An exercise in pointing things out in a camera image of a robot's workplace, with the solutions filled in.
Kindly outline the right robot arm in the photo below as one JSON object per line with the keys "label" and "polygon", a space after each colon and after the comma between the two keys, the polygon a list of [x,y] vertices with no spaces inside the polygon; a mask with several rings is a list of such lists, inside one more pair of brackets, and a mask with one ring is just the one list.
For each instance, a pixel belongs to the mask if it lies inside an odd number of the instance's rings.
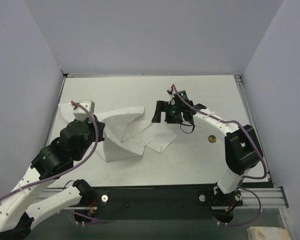
{"label": "right robot arm", "polygon": [[[267,166],[255,129],[235,120],[224,120],[203,104],[178,97],[170,101],[156,102],[152,123],[160,123],[165,115],[167,124],[200,128],[224,143],[225,172],[214,184],[214,195],[230,195],[236,192],[245,179],[263,180]],[[257,165],[262,166],[262,175],[251,177],[248,173]]]}

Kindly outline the white t-shirt with flower print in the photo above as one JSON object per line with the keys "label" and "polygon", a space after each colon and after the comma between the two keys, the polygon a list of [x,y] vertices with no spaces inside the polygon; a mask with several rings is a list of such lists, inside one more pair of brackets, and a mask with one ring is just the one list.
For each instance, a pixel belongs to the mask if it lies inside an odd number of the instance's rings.
{"label": "white t-shirt with flower print", "polygon": [[104,141],[95,152],[106,162],[141,157],[146,147],[161,154],[177,137],[161,123],[138,120],[143,116],[144,106],[129,106],[97,113],[100,122],[105,123]]}

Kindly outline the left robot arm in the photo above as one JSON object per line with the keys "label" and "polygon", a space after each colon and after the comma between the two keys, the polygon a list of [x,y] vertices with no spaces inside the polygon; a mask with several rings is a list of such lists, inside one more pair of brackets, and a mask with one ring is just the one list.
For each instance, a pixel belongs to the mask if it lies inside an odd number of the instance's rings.
{"label": "left robot arm", "polygon": [[35,202],[59,174],[82,160],[92,143],[104,141],[105,126],[100,121],[93,125],[89,119],[75,119],[39,152],[14,188],[19,192],[0,201],[0,240],[23,240],[39,223],[61,210],[78,204],[86,206],[95,200],[93,188],[79,179],[65,190]]}

